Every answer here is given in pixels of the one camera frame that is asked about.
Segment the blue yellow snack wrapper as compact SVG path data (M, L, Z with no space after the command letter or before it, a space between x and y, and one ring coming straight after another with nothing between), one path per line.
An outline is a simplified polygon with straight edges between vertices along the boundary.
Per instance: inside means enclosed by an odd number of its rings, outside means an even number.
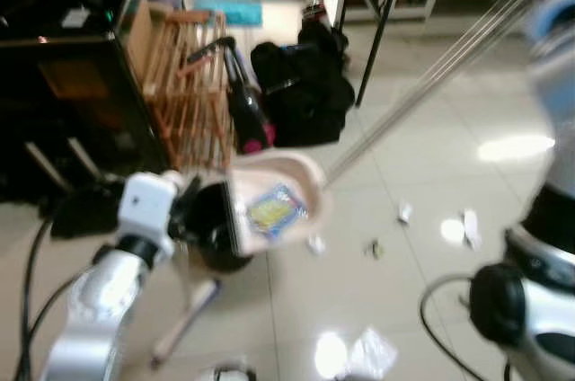
M308 216L303 200L290 187L277 184L254 198L246 208L246 217L255 233L275 241L288 226Z

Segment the broom with pale brush head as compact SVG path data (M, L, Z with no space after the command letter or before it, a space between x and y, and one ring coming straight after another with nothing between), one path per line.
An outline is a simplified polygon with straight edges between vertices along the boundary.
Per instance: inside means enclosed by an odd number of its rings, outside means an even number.
M178 348L178 344L188 334L188 330L196 323L206 307L214 302L219 295L219 290L222 289L219 279L212 277L209 273L204 273L201 269L194 269L192 265L196 253L197 250L194 250L188 243L177 245L173 266L175 266L185 306L176 323L155 342L149 360L151 369L159 369L167 363Z

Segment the beige long-handled dustpan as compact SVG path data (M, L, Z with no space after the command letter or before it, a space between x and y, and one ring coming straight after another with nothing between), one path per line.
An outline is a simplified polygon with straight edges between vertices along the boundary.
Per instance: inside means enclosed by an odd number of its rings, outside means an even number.
M395 102L389 114L371 125L363 138L351 146L330 171L325 171L311 156L291 148L270 148L234 160L233 167L227 169L227 184L233 200L235 237L241 254L263 253L284 243L296 243L308 236L319 235L333 212L329 192L332 181L356 166L362 155L369 154L412 111L439 93L457 72L514 31L526 18L531 3L533 0L498 0L419 78L410 93ZM303 200L308 216L288 226L279 240L270 241L248 225L246 208L254 198L277 184L287 185Z

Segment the teal floor mat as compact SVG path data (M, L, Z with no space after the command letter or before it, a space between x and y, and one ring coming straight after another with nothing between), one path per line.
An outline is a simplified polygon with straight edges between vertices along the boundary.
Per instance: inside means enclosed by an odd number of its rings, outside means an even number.
M208 24L223 20L238 27L262 27L263 6L255 0L193 0L192 10L206 13Z

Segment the black round waste bin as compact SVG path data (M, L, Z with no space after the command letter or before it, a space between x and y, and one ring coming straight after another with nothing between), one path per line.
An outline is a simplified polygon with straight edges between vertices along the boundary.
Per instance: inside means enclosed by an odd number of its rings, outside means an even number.
M206 240L190 243L197 250L202 265L217 273L230 274L245 269L253 255L241 254L235 237L235 213L229 184L225 181L206 185L205 219Z

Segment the black handheld vacuum pink trim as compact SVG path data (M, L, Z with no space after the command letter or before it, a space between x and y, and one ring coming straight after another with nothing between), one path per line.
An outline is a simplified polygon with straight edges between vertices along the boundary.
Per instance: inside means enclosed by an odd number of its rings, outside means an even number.
M221 54L226 71L227 110L235 133L235 150L238 154L255 154L274 146L275 129L261 106L261 90L251 83L242 60L242 53L235 47L233 36L210 41L184 60L181 75L189 75L206 64L212 54Z

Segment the brown wooden slatted rack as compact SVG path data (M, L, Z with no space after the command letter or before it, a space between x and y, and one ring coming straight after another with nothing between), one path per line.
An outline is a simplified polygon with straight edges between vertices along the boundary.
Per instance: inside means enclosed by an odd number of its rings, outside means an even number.
M128 60L168 166L222 171L234 158L225 62L217 53L189 64L190 54L221 40L225 16L143 2L128 34Z

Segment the black fabric bag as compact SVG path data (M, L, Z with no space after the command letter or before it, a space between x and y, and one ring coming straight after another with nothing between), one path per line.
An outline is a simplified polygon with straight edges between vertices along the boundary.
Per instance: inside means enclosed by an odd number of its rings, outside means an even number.
M263 41L251 64L261 106L279 148L328 146L341 139L356 91L346 80L348 37L317 18L301 20L298 41Z

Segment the black cabinet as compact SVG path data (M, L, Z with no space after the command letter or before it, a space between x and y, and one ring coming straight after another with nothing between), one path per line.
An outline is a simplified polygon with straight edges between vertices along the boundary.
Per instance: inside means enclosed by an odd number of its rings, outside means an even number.
M107 174L160 172L128 56L144 0L0 0L0 203L46 205ZM83 28L60 25L71 8Z

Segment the small dark candy wrapper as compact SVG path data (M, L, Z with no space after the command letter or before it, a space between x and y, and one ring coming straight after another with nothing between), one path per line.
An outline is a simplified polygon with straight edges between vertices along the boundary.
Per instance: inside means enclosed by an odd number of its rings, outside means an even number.
M381 261L386 255L386 248L381 240L371 240L363 246L363 253L373 261Z

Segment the small white device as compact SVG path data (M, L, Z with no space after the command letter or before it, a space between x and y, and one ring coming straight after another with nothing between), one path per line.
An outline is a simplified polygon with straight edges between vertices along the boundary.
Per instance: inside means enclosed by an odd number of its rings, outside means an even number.
M65 29L83 28L91 15L91 11L85 7L71 8L60 21L60 25Z

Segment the clear crumpled plastic bag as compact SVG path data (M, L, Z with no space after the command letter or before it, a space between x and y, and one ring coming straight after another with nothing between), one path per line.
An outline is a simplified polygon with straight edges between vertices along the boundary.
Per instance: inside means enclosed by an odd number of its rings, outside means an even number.
M367 327L349 346L344 380L385 381L397 359L398 349L373 327Z

